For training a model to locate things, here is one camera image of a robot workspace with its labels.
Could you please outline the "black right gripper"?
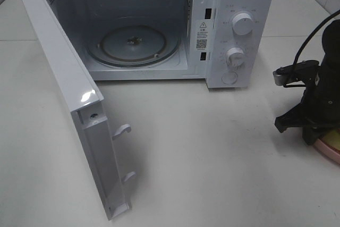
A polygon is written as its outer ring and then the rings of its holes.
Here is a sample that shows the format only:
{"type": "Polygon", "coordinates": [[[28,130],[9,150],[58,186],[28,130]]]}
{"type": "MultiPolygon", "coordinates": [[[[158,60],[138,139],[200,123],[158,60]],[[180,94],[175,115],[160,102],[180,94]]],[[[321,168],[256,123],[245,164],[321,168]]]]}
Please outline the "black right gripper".
{"type": "Polygon", "coordinates": [[[339,128],[339,65],[313,62],[312,67],[301,104],[277,117],[274,123],[280,133],[302,128],[307,145],[313,145],[332,128],[339,128]]]}

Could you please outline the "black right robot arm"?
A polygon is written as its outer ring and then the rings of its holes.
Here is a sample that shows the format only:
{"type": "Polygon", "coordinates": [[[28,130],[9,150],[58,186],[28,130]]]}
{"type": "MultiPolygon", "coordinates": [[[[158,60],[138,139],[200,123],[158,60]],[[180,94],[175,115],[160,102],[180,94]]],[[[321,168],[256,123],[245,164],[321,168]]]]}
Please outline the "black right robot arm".
{"type": "Polygon", "coordinates": [[[302,128],[302,138],[308,145],[339,128],[339,20],[323,31],[322,48],[322,62],[303,61],[273,72],[276,85],[295,82],[305,88],[301,101],[275,119],[275,127],[279,132],[302,128]]]}

